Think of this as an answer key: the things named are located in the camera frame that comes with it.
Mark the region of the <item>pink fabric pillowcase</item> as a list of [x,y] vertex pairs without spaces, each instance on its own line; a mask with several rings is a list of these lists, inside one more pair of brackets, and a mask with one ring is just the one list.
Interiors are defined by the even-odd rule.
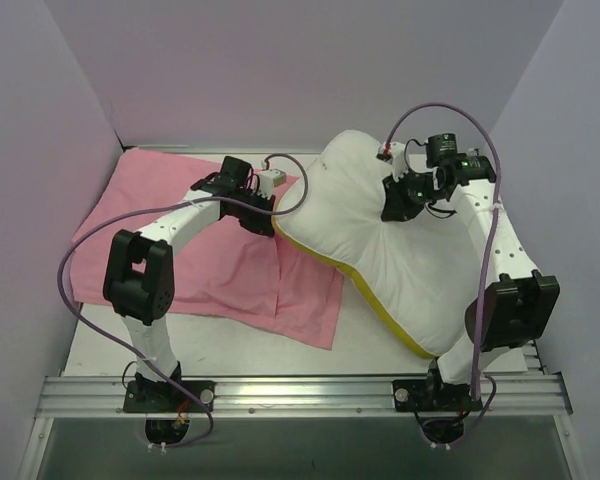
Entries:
[[[78,236],[130,211],[182,201],[215,162],[132,149],[124,153]],[[227,217],[174,259],[171,312],[230,318],[329,350],[342,300],[342,275],[289,240],[252,234]]]

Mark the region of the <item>white pillow yellow edge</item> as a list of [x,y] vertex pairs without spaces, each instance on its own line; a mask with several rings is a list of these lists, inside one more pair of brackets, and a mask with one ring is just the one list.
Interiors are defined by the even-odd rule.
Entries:
[[459,188],[460,211],[384,222],[383,180],[390,165],[380,143],[347,130],[337,135],[279,199],[273,225],[294,246],[347,275],[376,315],[422,358],[444,355],[464,334],[477,298],[493,188]]

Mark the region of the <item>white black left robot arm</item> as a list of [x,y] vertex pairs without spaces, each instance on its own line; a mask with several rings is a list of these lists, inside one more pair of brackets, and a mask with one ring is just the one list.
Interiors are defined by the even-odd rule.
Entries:
[[181,367],[171,348],[166,314],[175,297],[174,257],[196,235],[225,216],[257,235],[271,237],[276,187],[286,174],[265,167],[255,173],[235,157],[194,183],[184,206],[138,231],[120,230],[111,243],[103,296],[126,326],[138,351],[135,381],[140,392],[160,411],[176,408],[182,399]]

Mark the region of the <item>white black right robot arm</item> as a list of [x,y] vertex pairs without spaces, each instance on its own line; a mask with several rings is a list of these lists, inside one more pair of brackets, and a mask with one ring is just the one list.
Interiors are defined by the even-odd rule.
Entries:
[[557,302],[560,285],[530,259],[500,199],[500,175],[490,159],[461,153],[451,133],[424,143],[426,169],[414,170],[407,147],[387,142],[377,159],[390,164],[383,180],[383,221],[406,222],[444,201],[466,227],[481,262],[476,299],[464,313],[464,331],[436,361],[439,374],[423,385],[426,402],[445,409],[466,385],[479,395],[481,371],[506,351],[540,338]]

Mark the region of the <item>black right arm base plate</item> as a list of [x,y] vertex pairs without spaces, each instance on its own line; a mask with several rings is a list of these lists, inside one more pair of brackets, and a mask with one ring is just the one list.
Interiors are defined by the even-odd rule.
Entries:
[[483,407],[481,400],[473,400],[469,386],[436,385],[424,379],[400,379],[392,382],[394,408],[399,412],[429,413],[477,412]]

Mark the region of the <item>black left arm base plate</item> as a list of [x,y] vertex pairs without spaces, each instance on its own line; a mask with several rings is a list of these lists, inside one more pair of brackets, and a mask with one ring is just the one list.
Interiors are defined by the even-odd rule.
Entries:
[[[181,386],[209,410],[213,410],[216,384],[210,380],[182,380]],[[168,383],[139,382],[127,385],[125,413],[203,413],[204,409]]]

